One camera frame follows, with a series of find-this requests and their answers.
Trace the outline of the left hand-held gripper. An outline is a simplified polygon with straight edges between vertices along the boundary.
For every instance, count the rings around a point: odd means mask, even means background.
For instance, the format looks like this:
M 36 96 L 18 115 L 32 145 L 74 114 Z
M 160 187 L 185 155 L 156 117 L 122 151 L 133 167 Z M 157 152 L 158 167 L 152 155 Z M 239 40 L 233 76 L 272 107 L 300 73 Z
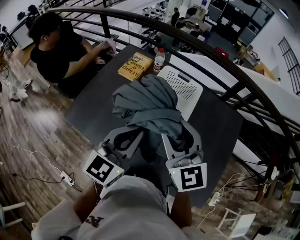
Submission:
M 87 159 L 83 172 L 97 184 L 107 188 L 125 173 L 127 161 L 136 152 L 143 138 L 141 127 L 120 127 L 112 130 L 97 151 Z

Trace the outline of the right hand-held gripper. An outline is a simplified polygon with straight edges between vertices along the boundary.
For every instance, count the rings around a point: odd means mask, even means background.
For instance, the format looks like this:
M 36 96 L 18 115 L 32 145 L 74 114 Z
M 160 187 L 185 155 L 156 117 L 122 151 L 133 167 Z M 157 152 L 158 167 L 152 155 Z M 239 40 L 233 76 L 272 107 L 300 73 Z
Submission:
M 207 187 L 207 164 L 203 162 L 201 136 L 187 121 L 182 120 L 183 151 L 174 149 L 174 141 L 162 134 L 168 160 L 165 165 L 178 192 L 187 192 Z

